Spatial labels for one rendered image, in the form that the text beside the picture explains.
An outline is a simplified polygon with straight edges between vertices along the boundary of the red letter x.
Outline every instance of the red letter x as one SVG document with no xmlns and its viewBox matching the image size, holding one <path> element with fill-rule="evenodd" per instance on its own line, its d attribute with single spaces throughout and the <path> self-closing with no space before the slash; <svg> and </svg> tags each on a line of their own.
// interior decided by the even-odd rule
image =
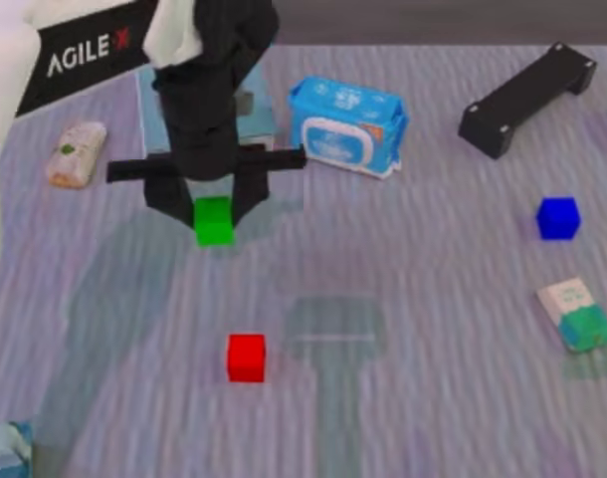
<svg viewBox="0 0 607 478">
<path fill-rule="evenodd" d="M 115 30 L 114 44 L 116 50 L 124 50 L 128 48 L 130 42 L 128 27 L 124 27 L 121 30 Z"/>
</svg>

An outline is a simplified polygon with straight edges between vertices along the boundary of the gray table surface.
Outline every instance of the gray table surface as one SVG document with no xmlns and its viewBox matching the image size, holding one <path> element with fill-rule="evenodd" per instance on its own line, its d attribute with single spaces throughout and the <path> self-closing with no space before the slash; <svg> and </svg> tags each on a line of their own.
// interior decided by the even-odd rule
<svg viewBox="0 0 607 478">
<path fill-rule="evenodd" d="M 275 47 L 282 130 L 306 75 L 396 92 L 403 170 L 275 174 L 230 250 L 198 249 L 141 184 L 102 183 L 141 156 L 132 78 L 19 122 L 0 162 L 0 421 L 34 419 L 37 478 L 607 478 L 607 350 L 569 355 L 534 297 L 579 275 L 607 311 L 607 48 L 582 49 L 591 89 L 502 160 L 456 134 L 542 50 Z M 58 190 L 45 163 L 74 120 L 110 139 L 89 189 Z M 572 242 L 536 236 L 555 194 L 581 206 Z M 266 384 L 227 383 L 235 332 L 266 335 Z"/>
</svg>

